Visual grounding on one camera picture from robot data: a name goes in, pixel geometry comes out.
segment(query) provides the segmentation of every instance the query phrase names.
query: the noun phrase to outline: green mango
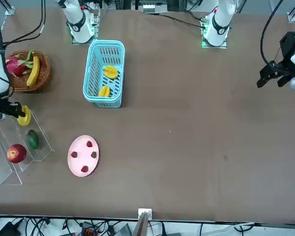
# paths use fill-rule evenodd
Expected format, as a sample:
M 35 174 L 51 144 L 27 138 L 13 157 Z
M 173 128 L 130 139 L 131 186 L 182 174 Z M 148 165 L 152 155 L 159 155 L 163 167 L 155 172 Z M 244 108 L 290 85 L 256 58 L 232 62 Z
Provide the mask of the green mango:
M 28 131 L 28 134 L 26 135 L 26 141 L 32 149 L 37 149 L 39 146 L 39 137 L 32 129 Z

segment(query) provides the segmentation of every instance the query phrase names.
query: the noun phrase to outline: table surface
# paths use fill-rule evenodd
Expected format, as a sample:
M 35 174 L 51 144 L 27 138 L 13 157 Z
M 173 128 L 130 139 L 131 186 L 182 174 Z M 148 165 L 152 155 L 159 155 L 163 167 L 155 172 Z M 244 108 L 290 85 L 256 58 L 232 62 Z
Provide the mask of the table surface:
M 268 16 L 236 14 L 221 50 L 202 49 L 199 28 L 162 16 L 102 15 L 100 38 L 126 48 L 120 109 L 85 100 L 88 46 L 70 44 L 60 8 L 47 9 L 38 39 L 7 49 L 43 51 L 51 61 L 49 86 L 15 96 L 35 110 L 55 152 L 22 173 L 23 185 L 0 185 L 0 213 L 136 218 L 151 208 L 154 219 L 295 223 L 295 91 L 275 81 L 256 87 Z M 39 20 L 39 9 L 17 9 L 4 39 Z M 285 15 L 273 18 L 268 60 L 291 30 Z M 70 172 L 67 152 L 83 134 L 101 156 L 82 178 Z

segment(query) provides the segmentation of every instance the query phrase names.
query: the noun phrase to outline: banana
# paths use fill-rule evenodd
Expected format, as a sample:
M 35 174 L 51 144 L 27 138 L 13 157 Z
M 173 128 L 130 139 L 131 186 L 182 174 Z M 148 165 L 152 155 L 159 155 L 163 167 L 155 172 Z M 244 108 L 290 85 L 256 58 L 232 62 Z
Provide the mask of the banana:
M 109 86 L 103 86 L 98 94 L 99 97 L 109 97 L 110 96 L 110 87 Z
M 28 87 L 32 87 L 36 83 L 36 80 L 39 75 L 39 70 L 40 70 L 39 58 L 38 58 L 38 56 L 34 56 L 33 57 L 33 69 L 31 70 L 28 80 L 26 81 L 26 85 Z

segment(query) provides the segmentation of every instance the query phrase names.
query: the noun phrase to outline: floor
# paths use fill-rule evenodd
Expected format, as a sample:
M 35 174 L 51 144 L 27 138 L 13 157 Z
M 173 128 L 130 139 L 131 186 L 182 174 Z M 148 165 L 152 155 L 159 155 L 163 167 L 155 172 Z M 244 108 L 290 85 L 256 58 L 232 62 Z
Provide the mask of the floor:
M 0 218 L 0 229 L 8 222 L 13 221 L 15 218 Z M 24 236 L 25 234 L 25 226 L 28 219 L 24 219 L 23 222 L 19 226 L 19 231 L 21 235 Z M 99 223 L 101 221 L 93 220 L 93 223 Z M 43 225 L 41 231 L 46 236 L 62 236 L 68 234 L 68 230 L 62 230 L 62 225 L 64 223 L 63 219 L 52 219 L 50 224 L 46 227 Z M 160 222 L 153 222 L 151 221 L 151 227 L 148 228 L 147 235 L 148 236 L 158 236 L 162 234 L 162 226 Z M 120 223 L 116 224 L 114 227 L 115 232 L 118 232 L 123 226 L 126 224 L 129 225 L 131 232 L 134 231 L 136 222 L 125 222 L 121 221 Z M 71 233 L 79 234 L 81 232 L 80 226 L 73 220 L 68 221 L 69 230 Z M 198 223 L 164 223 L 166 233 L 169 234 L 179 234 L 182 236 L 186 235 L 199 235 L 201 224 Z M 29 222 L 28 224 L 28 235 L 31 234 L 34 225 Z M 212 232 L 216 230 L 221 230 L 228 226 L 225 225 L 212 225 L 212 224 L 204 224 L 202 227 L 202 236 L 208 235 L 207 232 Z M 33 235 L 38 235 L 38 230 L 34 232 Z M 218 236 L 240 236 L 241 233 L 237 232 L 233 228 L 229 229 L 226 232 L 216 234 Z M 280 228 L 269 228 L 269 227 L 253 227 L 251 230 L 244 233 L 245 236 L 295 236 L 295 229 L 280 229 Z
M 16 7 L 38 7 L 40 5 L 40 1 L 18 1 L 18 0 L 10 0 L 11 4 Z M 217 5 L 218 0 L 204 0 L 203 4 L 201 4 L 198 7 L 194 8 L 194 11 L 210 11 Z M 269 14 L 272 9 L 277 4 L 278 0 L 248 0 L 245 7 L 242 10 L 242 13 L 251 13 L 251 14 Z M 286 1 L 289 2 L 288 4 L 285 3 L 285 5 L 282 5 L 282 7 L 279 9 L 278 13 L 286 14 L 288 9 L 290 8 L 292 2 L 295 2 L 295 0 L 289 0 Z M 57 7 L 57 4 L 54 0 L 46 0 L 46 6 L 47 7 Z M 0 229 L 8 222 L 12 221 L 14 218 L 0 218 Z M 21 225 L 19 226 L 19 230 L 22 232 L 22 235 L 25 235 L 25 225 L 26 220 L 24 220 Z M 65 235 L 68 233 L 67 229 L 62 229 L 62 224 L 64 220 L 62 219 L 53 219 L 48 227 L 43 226 L 42 232 L 45 235 L 53 235 L 53 236 L 60 236 Z M 116 225 L 115 230 L 118 231 L 121 229 L 127 222 L 120 222 Z M 128 222 L 130 229 L 133 231 L 135 228 L 135 222 Z M 148 235 L 149 236 L 157 236 L 162 233 L 161 224 L 159 222 L 151 222 L 153 231 L 149 229 Z M 182 234 L 182 235 L 198 235 L 200 230 L 201 224 L 196 223 L 165 223 L 165 228 L 167 234 Z M 224 225 L 212 225 L 212 224 L 204 224 L 202 229 L 202 234 L 205 232 L 211 232 L 215 230 L 219 230 L 222 228 L 225 228 Z M 80 227 L 73 221 L 69 221 L 69 228 L 71 232 L 79 232 Z M 28 232 L 32 232 L 33 224 L 29 223 L 28 226 Z M 219 236 L 239 236 L 241 233 L 238 233 L 234 229 L 230 229 L 229 231 L 225 233 L 218 234 Z M 281 228 L 264 228 L 264 227 L 254 227 L 250 231 L 247 231 L 244 233 L 245 236 L 283 236 L 283 235 L 294 235 L 295 236 L 295 230 L 292 229 L 281 229 Z

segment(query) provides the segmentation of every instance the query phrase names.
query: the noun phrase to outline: pink plate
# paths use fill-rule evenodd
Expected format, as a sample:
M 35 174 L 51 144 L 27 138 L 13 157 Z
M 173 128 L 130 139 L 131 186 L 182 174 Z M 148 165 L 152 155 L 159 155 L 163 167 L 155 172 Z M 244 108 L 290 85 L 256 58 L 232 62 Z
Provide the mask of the pink plate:
M 94 138 L 83 135 L 73 141 L 68 152 L 70 171 L 79 177 L 88 176 L 97 166 L 99 148 Z

